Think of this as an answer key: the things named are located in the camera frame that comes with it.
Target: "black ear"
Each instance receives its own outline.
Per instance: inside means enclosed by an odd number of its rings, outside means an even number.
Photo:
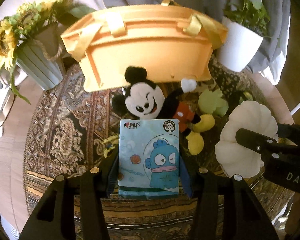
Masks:
[[[112,98],[112,109],[119,116],[123,116],[128,112],[124,95],[118,94]]]
[[[135,83],[146,80],[147,75],[148,75],[148,73],[145,68],[129,66],[126,69],[124,78],[126,79],[127,82],[129,82],[131,84],[135,84]]]

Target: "white glove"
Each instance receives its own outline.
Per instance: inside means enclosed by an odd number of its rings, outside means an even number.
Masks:
[[[191,92],[197,87],[197,82],[194,79],[183,78],[181,80],[181,89],[184,93]]]

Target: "white pumpkin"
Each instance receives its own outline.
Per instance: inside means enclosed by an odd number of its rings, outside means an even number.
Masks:
[[[220,141],[215,146],[217,161],[224,173],[243,178],[257,175],[264,166],[261,155],[237,143],[235,134],[240,128],[263,134],[278,141],[278,125],[270,110],[256,101],[244,101],[229,115]]]

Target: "blue tissue package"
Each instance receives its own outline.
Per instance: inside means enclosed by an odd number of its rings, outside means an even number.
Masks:
[[[177,197],[179,120],[120,121],[119,195],[129,199]]]

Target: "cartoon fish character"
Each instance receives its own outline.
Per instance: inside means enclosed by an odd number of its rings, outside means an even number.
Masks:
[[[179,152],[167,140],[159,138],[145,166],[151,169],[150,187],[175,188],[179,186]]]

